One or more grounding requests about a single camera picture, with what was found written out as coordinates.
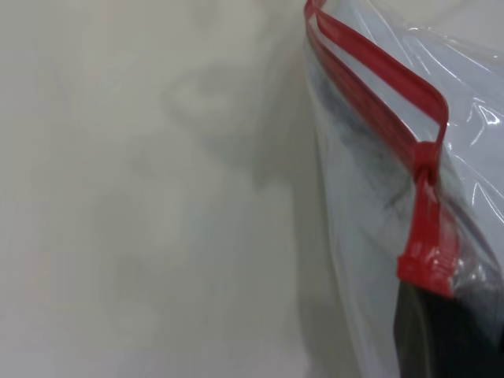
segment black object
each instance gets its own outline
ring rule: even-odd
[[[456,300],[401,283],[395,344],[402,378],[504,378],[494,346]]]

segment white background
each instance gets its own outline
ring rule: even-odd
[[[1,376],[357,376],[302,3],[2,2]]]

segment wrinkled plastic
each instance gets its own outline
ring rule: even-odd
[[[432,249],[437,256],[426,254],[429,264],[425,259],[409,259],[406,264],[412,268],[402,271],[414,284],[459,298],[473,311],[487,337],[497,342],[504,324],[504,70],[499,52],[445,37],[438,32],[442,28],[407,24],[378,1],[341,0],[324,11],[434,85],[447,100],[450,120],[440,155],[439,182],[434,187],[440,214],[435,228],[442,229],[441,236],[450,235],[451,239],[441,237],[441,241],[456,254]],[[434,19],[437,26],[442,23]],[[439,126],[431,118],[332,43],[314,17],[309,22],[325,46],[398,116],[417,141],[436,139]],[[370,127],[333,83],[310,43],[306,56],[332,256],[356,354],[364,376],[399,376],[392,333],[397,258],[400,273],[405,250],[414,250],[415,240],[430,235],[429,230],[412,235],[417,217],[418,224],[428,223],[418,215],[426,207],[418,204],[422,186],[400,152]],[[448,274],[438,281],[426,280],[426,275],[436,278],[432,272],[437,272],[440,261],[445,264],[442,260],[447,256]],[[427,273],[415,281],[415,273],[424,267]]]

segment ziplock bag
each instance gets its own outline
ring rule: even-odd
[[[460,302],[497,345],[498,53],[407,24],[378,1],[309,0],[305,17],[332,256],[363,376],[399,376],[399,280]]]

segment red zipper seal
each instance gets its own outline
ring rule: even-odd
[[[451,286],[459,256],[455,219],[439,202],[439,159],[448,124],[444,97],[354,29],[325,13],[325,0],[305,5],[306,34],[331,81],[395,152],[411,172],[417,187],[413,220],[404,254],[398,258],[398,278],[438,294],[453,297]],[[435,142],[418,142],[394,112],[369,89],[321,40],[310,19],[315,16],[320,32],[356,58],[375,75],[439,125]]]

